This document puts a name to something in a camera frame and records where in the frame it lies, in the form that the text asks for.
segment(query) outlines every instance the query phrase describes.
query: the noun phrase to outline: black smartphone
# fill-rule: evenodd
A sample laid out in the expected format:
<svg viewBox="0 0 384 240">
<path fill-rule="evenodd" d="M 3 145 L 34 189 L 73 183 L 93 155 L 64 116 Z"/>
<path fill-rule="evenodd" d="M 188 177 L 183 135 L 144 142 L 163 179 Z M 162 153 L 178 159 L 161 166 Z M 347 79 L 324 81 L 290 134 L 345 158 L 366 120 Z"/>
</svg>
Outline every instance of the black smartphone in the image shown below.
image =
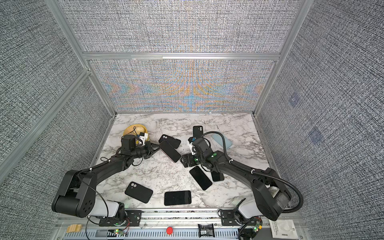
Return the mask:
<svg viewBox="0 0 384 240">
<path fill-rule="evenodd" d="M 170 158 L 172 161 L 177 162 L 181 155 L 178 153 L 167 141 L 160 143 L 160 149 Z"/>
<path fill-rule="evenodd" d="M 221 172 L 212 171 L 211 176 L 214 182 L 224 181 L 224 175 Z"/>
<path fill-rule="evenodd" d="M 178 148 L 180 146 L 181 140 L 176 139 L 174 137 L 168 136 L 168 135 L 161 135 L 159 139 L 159 143 L 162 143 L 163 141 L 167 141 L 173 148 Z"/>
<path fill-rule="evenodd" d="M 193 126 L 193 137 L 199 138 L 203 135 L 203 126 Z"/>
<path fill-rule="evenodd" d="M 127 189 L 125 190 L 125 194 L 146 204 L 149 202 L 153 191 L 138 183 L 130 182 Z"/>
<path fill-rule="evenodd" d="M 182 204 L 191 204 L 191 191 L 176 191 L 176 192 L 166 192 L 164 194 L 164 205 L 182 205 Z"/>
<path fill-rule="evenodd" d="M 199 166 L 192 168 L 189 173 L 193 176 L 196 182 L 200 185 L 203 190 L 206 190 L 212 185 L 211 180 L 203 173 L 203 170 Z"/>
</svg>

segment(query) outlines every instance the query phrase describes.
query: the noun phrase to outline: marble tabletop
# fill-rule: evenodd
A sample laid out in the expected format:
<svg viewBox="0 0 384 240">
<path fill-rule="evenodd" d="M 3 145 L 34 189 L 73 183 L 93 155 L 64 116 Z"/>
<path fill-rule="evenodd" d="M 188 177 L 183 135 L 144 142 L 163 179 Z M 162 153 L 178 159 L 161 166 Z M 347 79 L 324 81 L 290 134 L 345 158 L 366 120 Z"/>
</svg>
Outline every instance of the marble tabletop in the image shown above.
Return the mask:
<svg viewBox="0 0 384 240">
<path fill-rule="evenodd" d="M 181 140 L 176 150 L 181 154 L 190 153 L 188 138 L 192 136 L 192 127 L 202 125 L 204 132 L 220 131 L 233 142 L 228 155 L 234 160 L 251 167 L 266 169 L 269 167 L 263 146 L 258 137 L 252 116 L 246 113 L 236 114 L 118 114 L 100 157 L 109 158 L 121 146 L 124 129 L 132 124 L 144 125 L 151 142 L 158 143 L 162 134 Z M 214 151 L 222 147 L 211 137 Z M 197 208 L 197 207 L 234 207 L 243 198 L 253 198 L 252 191 L 238 180 L 224 175 L 225 180 L 213 182 L 207 190 L 202 190 L 189 174 L 191 167 L 184 168 L 180 161 L 174 163 L 161 150 L 151 158 L 144 159 L 139 166 L 130 166 L 97 186 L 97 191 L 108 200 L 123 202 L 126 208 Z M 212 180 L 211 174 L 205 172 Z M 130 182 L 139 183 L 153 190 L 147 204 L 125 195 Z M 192 203 L 188 205 L 164 205 L 164 193 L 168 191 L 190 190 Z"/>
</svg>

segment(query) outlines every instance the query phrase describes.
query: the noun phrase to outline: emergency stop button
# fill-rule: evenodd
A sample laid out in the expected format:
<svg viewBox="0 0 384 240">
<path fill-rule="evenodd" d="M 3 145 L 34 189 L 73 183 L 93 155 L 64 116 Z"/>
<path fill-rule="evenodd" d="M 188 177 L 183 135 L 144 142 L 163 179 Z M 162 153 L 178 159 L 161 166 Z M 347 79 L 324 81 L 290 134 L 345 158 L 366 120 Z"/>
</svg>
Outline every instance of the emergency stop button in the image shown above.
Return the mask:
<svg viewBox="0 0 384 240">
<path fill-rule="evenodd" d="M 172 229 L 172 227 L 168 227 L 167 228 L 167 234 L 168 235 L 171 235 L 173 233 L 173 229 Z"/>
</svg>

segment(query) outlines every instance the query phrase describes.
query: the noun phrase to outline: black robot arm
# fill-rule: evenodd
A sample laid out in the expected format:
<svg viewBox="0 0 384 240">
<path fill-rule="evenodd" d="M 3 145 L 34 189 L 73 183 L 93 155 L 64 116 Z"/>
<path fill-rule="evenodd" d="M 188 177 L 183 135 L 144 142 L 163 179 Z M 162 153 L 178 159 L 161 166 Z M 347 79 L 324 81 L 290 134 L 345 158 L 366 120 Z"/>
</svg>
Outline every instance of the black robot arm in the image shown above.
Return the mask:
<svg viewBox="0 0 384 240">
<path fill-rule="evenodd" d="M 159 148 L 157 144 L 146 141 L 136 146 L 138 138 L 124 135 L 121 138 L 120 154 L 109 160 L 83 170 L 69 170 L 63 177 L 52 203 L 52 210 L 76 217 L 86 217 L 95 204 L 96 186 L 108 177 L 129 168 L 135 158 L 151 157 Z"/>
<path fill-rule="evenodd" d="M 253 192 L 257 208 L 265 217 L 275 221 L 284 212 L 292 196 L 283 183 L 288 182 L 280 179 L 273 169 L 254 169 L 229 159 L 224 152 L 214 152 L 202 137 L 196 139 L 191 144 L 193 146 L 192 151 L 195 153 L 195 159 L 201 165 L 212 171 L 227 174 L 248 186 Z M 302 206 L 301 194 L 299 200 L 299 205 L 292 212 Z"/>
</svg>

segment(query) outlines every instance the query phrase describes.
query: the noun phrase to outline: textured wall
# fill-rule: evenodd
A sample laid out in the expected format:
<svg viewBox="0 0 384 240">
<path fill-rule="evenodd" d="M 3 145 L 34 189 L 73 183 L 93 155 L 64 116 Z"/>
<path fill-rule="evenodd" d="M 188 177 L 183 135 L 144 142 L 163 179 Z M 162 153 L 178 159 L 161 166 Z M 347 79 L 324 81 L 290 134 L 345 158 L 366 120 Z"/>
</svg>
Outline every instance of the textured wall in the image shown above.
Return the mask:
<svg viewBox="0 0 384 240">
<path fill-rule="evenodd" d="M 117 111 L 252 111 L 273 66 L 260 60 L 92 60 Z"/>
<path fill-rule="evenodd" d="M 59 0 L 85 51 L 280 52 L 301 0 Z"/>
<path fill-rule="evenodd" d="M 83 69 L 44 0 L 0 2 L 0 161 Z"/>
<path fill-rule="evenodd" d="M 259 115 L 313 239 L 384 239 L 383 12 L 315 1 Z"/>
<path fill-rule="evenodd" d="M 59 216 L 51 204 L 64 173 L 90 165 L 109 120 L 86 79 L 0 185 L 0 239 L 50 237 Z M 15 224 L 23 237 L 12 234 Z"/>
</svg>

